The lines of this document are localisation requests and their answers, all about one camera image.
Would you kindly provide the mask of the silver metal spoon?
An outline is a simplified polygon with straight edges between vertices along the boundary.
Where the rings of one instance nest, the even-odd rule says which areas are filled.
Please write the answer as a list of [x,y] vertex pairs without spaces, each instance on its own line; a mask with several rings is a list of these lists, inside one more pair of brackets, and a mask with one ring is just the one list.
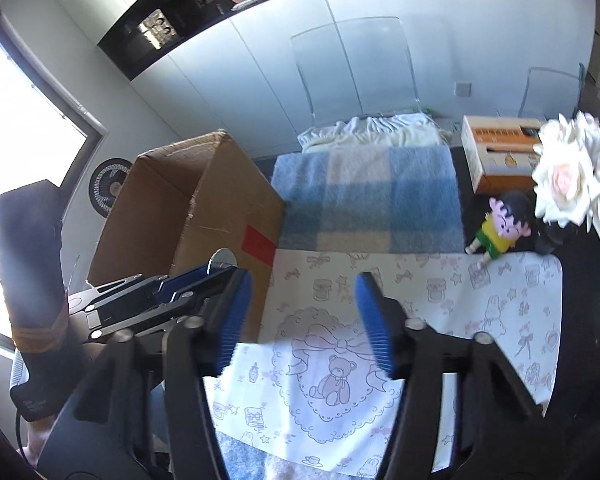
[[237,259],[230,249],[223,247],[218,249],[207,263],[207,274],[212,275],[227,268],[237,266]]

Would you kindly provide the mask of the large cardboard box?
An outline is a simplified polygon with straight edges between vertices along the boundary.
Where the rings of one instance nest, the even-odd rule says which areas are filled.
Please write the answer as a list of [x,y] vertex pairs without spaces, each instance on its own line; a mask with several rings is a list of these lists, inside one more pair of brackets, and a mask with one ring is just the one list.
[[87,283],[177,276],[221,248],[252,275],[242,341],[258,339],[285,203],[224,131],[140,154],[102,228]]

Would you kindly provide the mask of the white printed placemat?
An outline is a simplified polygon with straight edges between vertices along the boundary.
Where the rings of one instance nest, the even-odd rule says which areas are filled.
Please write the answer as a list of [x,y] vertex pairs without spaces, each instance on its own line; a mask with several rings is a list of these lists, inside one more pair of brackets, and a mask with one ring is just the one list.
[[258,479],[556,479],[553,257],[276,252],[260,333],[208,380]]

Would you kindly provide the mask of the blue plaid blanket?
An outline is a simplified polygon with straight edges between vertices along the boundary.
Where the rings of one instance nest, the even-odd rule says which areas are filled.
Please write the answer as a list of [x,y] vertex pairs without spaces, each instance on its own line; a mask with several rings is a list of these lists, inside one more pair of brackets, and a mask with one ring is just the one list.
[[376,474],[401,395],[378,367],[354,299],[373,274],[411,316],[446,324],[463,285],[447,148],[352,148],[278,159],[286,214],[259,339],[212,388],[234,479]]

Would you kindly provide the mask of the cartoon boy figurine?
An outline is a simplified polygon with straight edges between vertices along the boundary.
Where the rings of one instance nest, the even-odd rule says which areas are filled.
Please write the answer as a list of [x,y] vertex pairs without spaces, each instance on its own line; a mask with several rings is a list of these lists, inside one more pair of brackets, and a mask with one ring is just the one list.
[[531,220],[532,203],[523,192],[509,191],[490,197],[489,210],[474,239],[465,247],[466,254],[473,255],[482,248],[477,269],[485,269],[491,261],[514,247],[518,240],[532,234]]

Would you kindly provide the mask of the black vase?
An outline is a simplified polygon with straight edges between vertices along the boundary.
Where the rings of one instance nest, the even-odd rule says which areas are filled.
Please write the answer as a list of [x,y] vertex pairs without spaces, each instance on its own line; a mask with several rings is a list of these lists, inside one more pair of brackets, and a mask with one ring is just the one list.
[[565,226],[560,226],[557,222],[542,223],[534,242],[534,251],[542,256],[550,255],[570,242],[578,231],[579,227],[572,222]]

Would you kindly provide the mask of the orange white carton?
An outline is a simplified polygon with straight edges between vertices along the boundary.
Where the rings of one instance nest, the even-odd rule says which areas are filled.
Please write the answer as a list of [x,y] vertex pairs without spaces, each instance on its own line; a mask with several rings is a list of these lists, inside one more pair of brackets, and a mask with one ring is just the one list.
[[539,156],[543,123],[517,117],[464,116],[460,140],[477,195],[498,195],[511,190],[529,191]]

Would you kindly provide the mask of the white rose bouquet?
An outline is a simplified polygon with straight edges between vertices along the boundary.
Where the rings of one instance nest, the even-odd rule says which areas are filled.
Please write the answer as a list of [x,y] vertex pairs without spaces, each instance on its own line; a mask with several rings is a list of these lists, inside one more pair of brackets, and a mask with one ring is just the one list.
[[542,125],[533,151],[535,217],[561,228],[572,223],[600,240],[600,121],[588,113]]

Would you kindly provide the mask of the clear acrylic chair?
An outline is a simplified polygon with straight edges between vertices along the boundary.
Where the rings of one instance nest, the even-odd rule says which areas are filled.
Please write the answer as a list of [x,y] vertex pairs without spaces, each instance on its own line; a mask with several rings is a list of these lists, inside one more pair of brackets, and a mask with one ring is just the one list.
[[312,125],[420,113],[403,24],[396,16],[332,22],[291,37]]

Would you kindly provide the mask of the black wall fan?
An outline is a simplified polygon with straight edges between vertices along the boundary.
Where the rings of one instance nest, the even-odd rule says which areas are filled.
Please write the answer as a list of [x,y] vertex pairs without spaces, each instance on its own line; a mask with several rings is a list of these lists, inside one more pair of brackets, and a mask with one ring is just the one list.
[[132,162],[123,158],[110,158],[101,162],[88,182],[88,198],[98,214],[107,218],[119,195]]

